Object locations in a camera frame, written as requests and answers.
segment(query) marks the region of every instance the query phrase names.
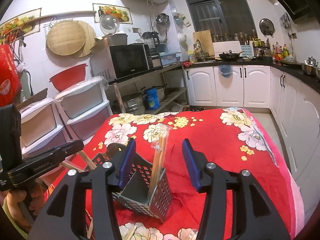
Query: floral blanket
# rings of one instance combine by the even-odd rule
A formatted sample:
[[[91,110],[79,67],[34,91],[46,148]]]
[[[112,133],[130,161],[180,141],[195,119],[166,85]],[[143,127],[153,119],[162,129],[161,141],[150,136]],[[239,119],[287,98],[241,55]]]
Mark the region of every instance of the floral blanket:
[[[196,151],[223,169],[240,172],[248,169],[255,176],[281,215],[291,238],[299,231],[301,195],[279,153],[263,127],[246,110],[215,109],[201,112],[162,113],[157,115],[119,114],[111,116],[84,148],[97,165],[112,156],[107,153],[111,143],[128,143],[134,138],[137,153],[153,161],[151,143],[159,137],[159,124],[172,127],[164,166],[167,171],[173,201],[166,221],[131,212],[115,203],[116,216],[124,238],[134,225],[132,240],[193,240],[199,229],[205,194],[198,194],[191,185],[182,156],[182,141],[188,138]],[[77,156],[74,165],[86,163]],[[64,171],[53,186],[65,175]],[[91,219],[91,196],[87,195],[86,209]],[[227,215],[224,239],[231,237],[232,193],[227,192]]]

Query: wok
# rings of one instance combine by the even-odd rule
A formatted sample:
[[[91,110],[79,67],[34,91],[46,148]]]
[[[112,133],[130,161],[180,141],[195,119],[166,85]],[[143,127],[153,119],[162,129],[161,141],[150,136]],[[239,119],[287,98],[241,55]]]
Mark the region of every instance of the wok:
[[[219,57],[223,60],[223,61],[236,61],[240,54],[242,53],[243,51],[239,52],[239,53],[232,53],[231,50],[229,50],[229,53],[222,53],[222,54],[219,54]]]

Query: faucet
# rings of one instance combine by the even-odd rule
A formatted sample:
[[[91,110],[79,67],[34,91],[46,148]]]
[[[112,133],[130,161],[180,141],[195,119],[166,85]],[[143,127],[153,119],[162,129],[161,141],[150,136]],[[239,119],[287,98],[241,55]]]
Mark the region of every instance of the faucet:
[[[202,55],[202,60],[204,61],[205,60],[205,57],[206,57],[206,54],[205,52],[202,50],[202,46],[201,46],[201,42],[197,39],[196,40],[196,43],[193,44],[193,48],[195,51],[199,50],[200,49],[200,53]]]

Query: metal screw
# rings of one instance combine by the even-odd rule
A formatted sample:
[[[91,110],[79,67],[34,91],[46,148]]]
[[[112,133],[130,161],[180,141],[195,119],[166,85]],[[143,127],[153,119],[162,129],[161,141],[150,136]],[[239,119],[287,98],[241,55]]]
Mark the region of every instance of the metal screw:
[[[73,170],[73,169],[72,169],[72,170],[69,170],[69,171],[68,171],[68,175],[69,175],[69,176],[74,176],[74,175],[76,175],[76,174],[77,174],[77,171],[76,171],[76,170]]]
[[[207,163],[206,166],[208,169],[215,169],[217,167],[215,163]]]
[[[112,165],[113,165],[113,164],[112,164],[111,162],[105,162],[105,163],[102,164],[102,167],[108,169],[108,168],[111,168]]]
[[[248,177],[248,176],[251,175],[250,171],[248,171],[248,170],[243,170],[243,171],[241,171],[241,174],[242,174],[243,176],[246,176],[246,177]]]

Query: white kitchen cabinet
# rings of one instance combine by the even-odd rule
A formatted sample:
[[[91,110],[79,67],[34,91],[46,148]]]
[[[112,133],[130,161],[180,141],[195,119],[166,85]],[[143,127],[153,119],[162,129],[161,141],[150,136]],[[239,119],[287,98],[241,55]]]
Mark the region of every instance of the white kitchen cabinet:
[[[282,78],[284,73],[274,67],[271,68],[271,98],[270,110],[277,123],[280,120],[281,97],[282,97]]]
[[[296,180],[303,200],[305,223],[320,201],[320,144],[302,174]]]
[[[320,142],[320,95],[305,84],[301,85],[297,107],[293,109],[292,125],[289,160],[296,180],[316,154]]]
[[[282,90],[281,90],[281,110],[279,118],[279,129],[286,144],[287,150],[290,150],[292,144],[288,139],[289,132],[295,129],[296,119],[293,116],[296,107],[298,106],[298,100],[301,91],[301,81],[297,78],[284,73],[282,78]]]
[[[244,107],[269,108],[270,66],[243,66]]]
[[[185,69],[190,105],[217,106],[213,67]]]
[[[228,78],[219,74],[218,67],[213,69],[217,91],[217,105],[243,107],[244,85],[242,66],[232,66],[233,73]]]

